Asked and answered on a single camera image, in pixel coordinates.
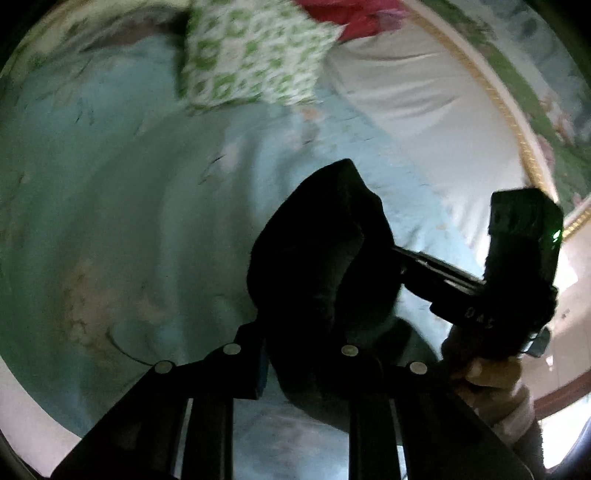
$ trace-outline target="black metal bracket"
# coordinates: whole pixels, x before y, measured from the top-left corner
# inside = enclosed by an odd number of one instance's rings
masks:
[[[200,362],[157,363],[51,479],[173,479],[189,398],[181,479],[232,479],[233,399],[258,399],[267,367],[256,322]],[[350,480],[400,480],[399,443],[410,480],[531,480],[437,365],[397,367],[353,345],[328,346],[319,373],[326,388],[349,400]]]

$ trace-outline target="tiled floor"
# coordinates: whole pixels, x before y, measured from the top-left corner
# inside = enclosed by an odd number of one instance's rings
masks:
[[[524,358],[524,381],[534,398],[566,385],[591,368],[591,223],[564,244],[579,280],[560,293],[542,359]]]

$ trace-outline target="green patterned pillowcase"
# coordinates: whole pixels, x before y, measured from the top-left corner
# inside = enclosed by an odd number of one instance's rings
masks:
[[[320,63],[343,28],[316,22],[291,0],[195,0],[184,94],[198,108],[313,100]]]

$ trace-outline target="finger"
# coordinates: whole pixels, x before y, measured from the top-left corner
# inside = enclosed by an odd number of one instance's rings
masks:
[[[467,375],[468,371],[470,370],[471,366],[472,366],[472,363],[468,363],[464,368],[461,368],[459,370],[456,370],[455,372],[452,372],[449,375],[449,378],[451,380],[460,380],[460,379],[466,378],[466,375]]]
[[[521,378],[521,373],[521,362],[515,357],[501,361],[475,358],[465,378],[473,385],[510,390]]]
[[[476,356],[481,344],[480,332],[453,326],[441,346],[441,354],[454,369],[461,368]]]
[[[454,391],[470,408],[474,408],[474,405],[476,404],[476,394],[470,389],[470,386],[466,381],[461,382]]]
[[[487,388],[476,396],[473,408],[485,423],[493,425],[515,411],[527,396],[528,389],[520,382],[512,390]]]

